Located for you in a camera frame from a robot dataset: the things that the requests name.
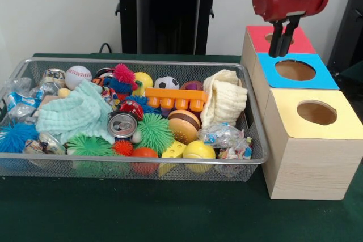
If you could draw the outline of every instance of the yellow ball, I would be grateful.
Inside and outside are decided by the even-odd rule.
[[[132,92],[133,96],[143,96],[146,88],[154,86],[153,79],[144,72],[135,73],[135,81],[137,80],[142,82],[142,86]]]
[[[206,145],[203,141],[196,140],[191,142],[183,152],[183,158],[188,159],[215,159],[216,153],[210,145]],[[186,164],[189,170],[195,173],[204,173],[211,169],[211,164]]]
[[[61,88],[58,90],[58,96],[62,99],[68,97],[70,93],[71,91],[67,88]]]

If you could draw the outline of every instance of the shape sorter box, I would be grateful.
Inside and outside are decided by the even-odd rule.
[[[317,54],[289,53],[272,58],[258,53],[257,58],[252,85],[262,120],[271,88],[339,89]]]
[[[268,53],[273,33],[273,25],[247,26],[244,36],[241,64],[245,66],[253,77],[254,66],[257,61],[257,53]],[[303,32],[301,27],[296,28],[289,49],[290,53],[316,53],[313,45]]]
[[[363,125],[343,93],[271,89],[263,171],[271,199],[343,199],[363,157]]]

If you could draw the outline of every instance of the red box lid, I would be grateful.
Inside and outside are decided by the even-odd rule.
[[[266,40],[266,35],[273,33],[271,26],[247,26],[256,53],[268,53],[270,43]],[[316,53],[313,45],[305,35],[301,27],[297,27],[293,35],[294,43],[290,45],[289,53]]]

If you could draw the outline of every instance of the orange plastic toy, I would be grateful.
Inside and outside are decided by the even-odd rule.
[[[174,107],[178,110],[190,110],[201,112],[208,94],[204,91],[195,90],[173,90],[161,88],[145,89],[145,96],[149,98],[148,105],[153,108],[171,110]]]

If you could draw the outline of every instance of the yellow box lid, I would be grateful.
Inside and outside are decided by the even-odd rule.
[[[363,125],[342,92],[306,89],[271,89],[271,92],[288,136],[363,139]]]

